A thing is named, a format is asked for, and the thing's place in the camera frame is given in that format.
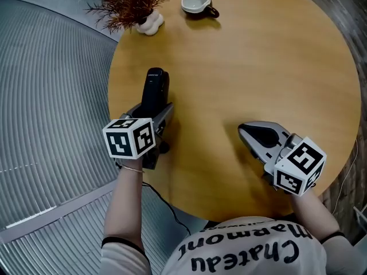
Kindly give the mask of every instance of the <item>potted plant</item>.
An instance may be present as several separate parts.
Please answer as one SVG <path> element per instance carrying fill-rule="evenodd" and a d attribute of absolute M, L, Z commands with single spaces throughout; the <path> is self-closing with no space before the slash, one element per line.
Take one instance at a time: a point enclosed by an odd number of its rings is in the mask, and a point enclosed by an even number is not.
<path fill-rule="evenodd" d="M 97 23 L 105 20 L 104 29 L 110 33 L 135 27 L 138 32 L 152 36 L 163 24 L 157 7 L 167 0 L 99 0 L 88 4 L 88 13 L 98 13 Z"/>

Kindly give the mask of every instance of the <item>wire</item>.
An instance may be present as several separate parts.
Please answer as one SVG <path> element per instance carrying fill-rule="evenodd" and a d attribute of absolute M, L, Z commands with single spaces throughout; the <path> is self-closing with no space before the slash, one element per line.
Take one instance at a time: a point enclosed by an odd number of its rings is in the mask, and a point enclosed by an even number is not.
<path fill-rule="evenodd" d="M 337 206 L 338 206 L 338 201 L 339 201 L 340 195 L 341 195 L 341 193 L 342 193 L 342 189 L 343 189 L 344 181 L 345 181 L 345 180 L 346 180 L 346 178 L 348 177 L 349 172 L 350 172 L 350 170 L 352 169 L 353 164 L 354 164 L 354 162 L 356 161 L 357 156 L 358 156 L 358 143 L 357 143 L 357 140 L 356 140 L 356 146 L 357 146 L 356 157 L 354 158 L 354 160 L 353 160 L 352 164 L 350 165 L 349 170 L 348 170 L 348 173 L 345 175 L 345 177 L 344 177 L 344 179 L 343 179 L 343 182 L 342 182 L 342 185 L 340 186 L 340 192 L 339 192 L 339 194 L 338 194 L 338 198 L 337 198 L 337 201 L 336 201 L 336 203 L 335 203 L 334 211 L 332 212 L 332 214 L 333 214 L 333 215 L 334 215 L 335 210 L 337 209 Z"/>
<path fill-rule="evenodd" d="M 175 221 L 178 224 L 182 225 L 184 228 L 186 228 L 186 231 L 188 232 L 188 234 L 191 235 L 190 229 L 185 224 L 183 224 L 180 220 L 178 220 L 178 218 L 176 216 L 176 213 L 174 212 L 172 206 L 161 197 L 161 195 L 159 194 L 159 192 L 157 192 L 153 186 L 151 186 L 150 184 L 148 184 L 146 182 L 143 182 L 143 186 L 150 187 L 150 189 L 153 190 L 156 193 L 156 195 L 170 208 L 170 210 L 171 210 L 171 212 L 173 214 L 173 217 L 174 217 Z"/>

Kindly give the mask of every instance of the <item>forearm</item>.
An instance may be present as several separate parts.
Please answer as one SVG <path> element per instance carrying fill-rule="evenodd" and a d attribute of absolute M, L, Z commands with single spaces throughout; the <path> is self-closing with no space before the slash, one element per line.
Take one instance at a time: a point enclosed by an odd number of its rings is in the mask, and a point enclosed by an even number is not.
<path fill-rule="evenodd" d="M 293 211 L 298 221 L 319 241 L 339 231 L 339 224 L 313 190 L 301 197 L 292 195 Z"/>
<path fill-rule="evenodd" d="M 127 160 L 126 166 L 142 170 L 142 160 Z M 143 174 L 122 168 L 104 221 L 104 236 L 127 239 L 143 248 L 142 231 Z"/>

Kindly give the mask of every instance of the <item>wooden table top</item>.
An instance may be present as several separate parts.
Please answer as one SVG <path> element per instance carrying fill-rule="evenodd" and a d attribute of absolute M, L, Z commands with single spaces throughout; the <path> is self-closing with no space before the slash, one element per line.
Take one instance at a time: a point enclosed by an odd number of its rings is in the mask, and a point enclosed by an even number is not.
<path fill-rule="evenodd" d="M 288 197 L 261 179 L 263 165 L 237 126 L 262 120 L 308 136 L 327 153 L 321 194 L 343 168 L 360 121 L 352 55 L 328 16 L 310 0 L 212 0 L 218 19 L 186 19 L 181 0 L 160 9 L 152 37 L 120 40 L 108 103 L 117 119 L 139 103 L 146 73 L 170 75 L 175 116 L 164 138 L 171 150 L 145 180 L 179 209 L 213 221 L 291 212 Z"/>

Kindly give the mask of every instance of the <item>white shirt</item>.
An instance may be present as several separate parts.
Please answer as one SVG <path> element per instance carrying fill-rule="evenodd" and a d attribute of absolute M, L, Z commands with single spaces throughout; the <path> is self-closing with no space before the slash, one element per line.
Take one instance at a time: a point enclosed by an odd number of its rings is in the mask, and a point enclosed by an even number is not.
<path fill-rule="evenodd" d="M 129 244 L 103 245 L 100 274 L 151 274 L 143 252 Z M 242 217 L 184 239 L 162 275 L 359 275 L 365 267 L 364 258 L 344 236 L 333 236 L 321 244 L 296 223 Z"/>

